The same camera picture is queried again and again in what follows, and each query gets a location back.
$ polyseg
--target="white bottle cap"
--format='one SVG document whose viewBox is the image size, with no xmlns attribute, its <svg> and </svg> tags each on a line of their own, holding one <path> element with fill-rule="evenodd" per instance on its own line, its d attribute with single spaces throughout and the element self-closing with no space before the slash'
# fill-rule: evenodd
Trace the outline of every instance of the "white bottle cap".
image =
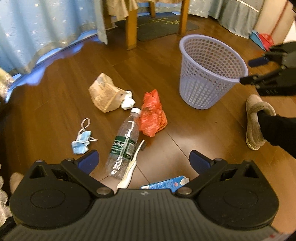
<svg viewBox="0 0 296 241">
<path fill-rule="evenodd" d="M 141 109 L 139 109 L 139 108 L 132 108 L 132 109 L 131 109 L 131 113 L 132 113 L 132 112 L 137 113 L 137 114 L 140 115 L 140 114 L 141 114 Z"/>
</svg>

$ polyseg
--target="crumpled tissue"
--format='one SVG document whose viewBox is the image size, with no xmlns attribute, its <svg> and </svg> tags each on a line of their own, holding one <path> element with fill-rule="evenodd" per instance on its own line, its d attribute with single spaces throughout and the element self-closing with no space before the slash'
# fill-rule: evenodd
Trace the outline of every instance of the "crumpled tissue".
<svg viewBox="0 0 296 241">
<path fill-rule="evenodd" d="M 133 100 L 133 93 L 131 91 L 126 91 L 126 95 L 124 97 L 124 100 L 121 103 L 121 108 L 124 110 L 128 110 L 133 108 L 135 105 L 135 101 Z"/>
</svg>

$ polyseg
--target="blue face mask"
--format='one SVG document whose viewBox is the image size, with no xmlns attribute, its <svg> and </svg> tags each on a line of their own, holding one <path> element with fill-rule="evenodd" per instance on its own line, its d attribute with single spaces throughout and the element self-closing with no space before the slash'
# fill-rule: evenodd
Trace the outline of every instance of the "blue face mask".
<svg viewBox="0 0 296 241">
<path fill-rule="evenodd" d="M 88 120 L 88 124 L 86 127 L 84 127 L 83 124 L 86 120 Z M 85 130 L 90 125 L 90 123 L 91 121 L 89 118 L 84 119 L 83 122 L 81 123 L 82 129 L 78 132 L 76 141 L 72 142 L 72 150 L 74 154 L 84 154 L 89 150 L 89 148 L 87 147 L 89 143 L 91 141 L 97 141 L 97 139 L 94 139 L 91 137 L 91 131 Z"/>
</svg>

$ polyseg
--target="brown paper bag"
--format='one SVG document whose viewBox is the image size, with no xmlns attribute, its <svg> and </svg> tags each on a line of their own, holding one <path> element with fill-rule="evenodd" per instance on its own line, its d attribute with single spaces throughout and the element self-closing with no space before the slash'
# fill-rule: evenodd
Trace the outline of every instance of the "brown paper bag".
<svg viewBox="0 0 296 241">
<path fill-rule="evenodd" d="M 94 105 L 103 113 L 116 110 L 124 99 L 125 91 L 114 86 L 112 79 L 101 73 L 89 87 Z"/>
</svg>

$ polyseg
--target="door mat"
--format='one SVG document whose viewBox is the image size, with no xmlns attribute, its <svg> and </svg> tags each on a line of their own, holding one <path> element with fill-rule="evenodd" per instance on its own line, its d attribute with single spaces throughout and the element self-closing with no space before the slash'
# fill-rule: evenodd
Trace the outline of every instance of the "door mat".
<svg viewBox="0 0 296 241">
<path fill-rule="evenodd" d="M 155 18 L 150 15 L 138 17 L 137 39 L 148 41 L 161 38 L 170 34 L 175 34 L 179 30 L 180 16 L 172 12 L 157 13 Z M 119 28 L 125 30 L 126 20 L 115 23 Z M 186 31 L 199 29 L 199 27 L 187 21 Z"/>
</svg>

